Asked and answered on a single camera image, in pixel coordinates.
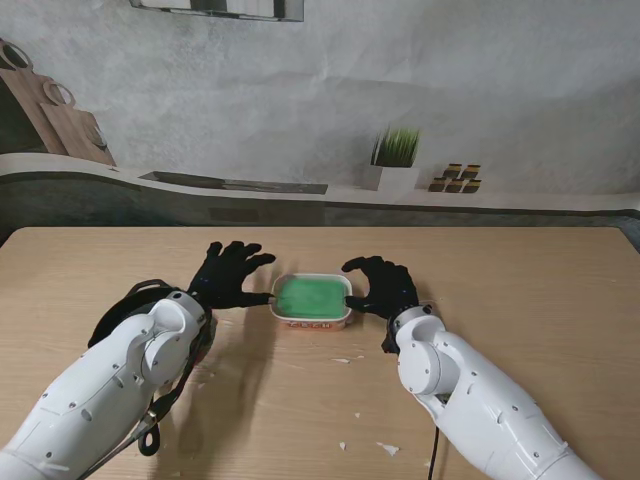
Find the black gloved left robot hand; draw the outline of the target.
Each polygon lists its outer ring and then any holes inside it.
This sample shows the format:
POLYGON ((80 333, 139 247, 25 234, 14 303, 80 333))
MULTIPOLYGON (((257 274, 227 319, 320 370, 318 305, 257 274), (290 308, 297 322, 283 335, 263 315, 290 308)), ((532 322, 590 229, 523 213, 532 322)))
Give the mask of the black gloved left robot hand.
POLYGON ((261 250, 262 246, 256 243, 233 241, 227 246, 211 243, 186 292, 209 310, 267 305, 272 298, 270 293, 243 290, 249 275, 276 260, 273 254, 261 250))

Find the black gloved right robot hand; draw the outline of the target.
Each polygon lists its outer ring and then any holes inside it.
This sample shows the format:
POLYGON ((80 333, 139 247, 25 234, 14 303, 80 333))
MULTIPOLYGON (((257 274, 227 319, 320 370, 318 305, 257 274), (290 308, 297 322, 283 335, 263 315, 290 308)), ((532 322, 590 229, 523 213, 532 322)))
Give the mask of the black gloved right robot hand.
POLYGON ((352 310, 389 320, 419 305, 415 284, 405 266, 381 256, 357 257, 342 266, 345 273, 355 270, 365 275, 369 291, 364 297, 345 298, 345 304, 352 310))

